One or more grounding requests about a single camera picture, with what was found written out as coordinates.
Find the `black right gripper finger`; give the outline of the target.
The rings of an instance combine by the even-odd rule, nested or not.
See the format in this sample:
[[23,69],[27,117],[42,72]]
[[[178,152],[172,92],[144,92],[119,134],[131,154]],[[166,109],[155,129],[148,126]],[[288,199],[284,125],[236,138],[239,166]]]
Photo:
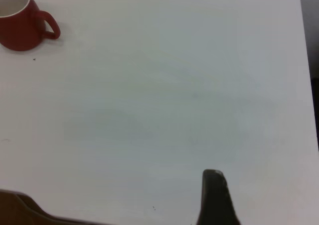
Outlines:
[[201,207],[198,225],[240,225],[226,178],[219,170],[206,169],[202,174]]

